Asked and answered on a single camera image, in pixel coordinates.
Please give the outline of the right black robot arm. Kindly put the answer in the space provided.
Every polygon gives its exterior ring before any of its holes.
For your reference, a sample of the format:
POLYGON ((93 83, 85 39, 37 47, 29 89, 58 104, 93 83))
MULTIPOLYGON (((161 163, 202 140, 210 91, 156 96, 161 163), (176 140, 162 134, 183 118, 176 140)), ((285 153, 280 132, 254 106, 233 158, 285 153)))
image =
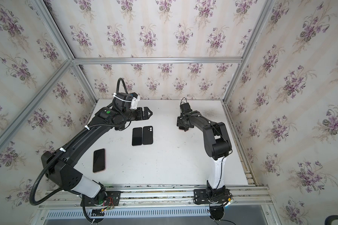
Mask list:
POLYGON ((227 157, 232 154, 226 125, 207 119, 199 111, 192 110, 188 102, 181 101, 177 127, 185 132, 196 127, 202 132, 205 152, 213 161, 213 172, 207 180, 206 193, 208 196, 224 194, 225 163, 227 157))

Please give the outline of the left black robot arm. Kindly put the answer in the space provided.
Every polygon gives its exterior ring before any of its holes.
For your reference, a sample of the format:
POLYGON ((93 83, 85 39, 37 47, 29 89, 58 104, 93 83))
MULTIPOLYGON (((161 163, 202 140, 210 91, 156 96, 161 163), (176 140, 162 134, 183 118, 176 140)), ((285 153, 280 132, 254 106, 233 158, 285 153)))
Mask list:
POLYGON ((148 107, 138 107, 141 97, 137 93, 115 93, 111 104, 101 108, 87 125, 64 146, 55 152, 45 152, 41 156, 43 170, 33 184, 31 204, 40 204, 60 191, 91 198, 97 204, 107 199, 104 186, 75 169, 84 153, 111 129, 119 130, 126 123, 148 120, 153 114, 148 107), (41 200, 35 200, 36 189, 43 177, 58 186, 58 189, 41 200))

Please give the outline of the black phone case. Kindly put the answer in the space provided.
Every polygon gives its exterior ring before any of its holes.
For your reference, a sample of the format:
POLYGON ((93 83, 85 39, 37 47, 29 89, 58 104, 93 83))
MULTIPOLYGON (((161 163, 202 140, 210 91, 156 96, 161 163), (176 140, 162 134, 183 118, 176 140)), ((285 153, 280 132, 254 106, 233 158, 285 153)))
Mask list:
POLYGON ((153 144, 153 127, 152 126, 145 126, 143 127, 143 134, 142 134, 142 144, 143 145, 151 145, 153 144))

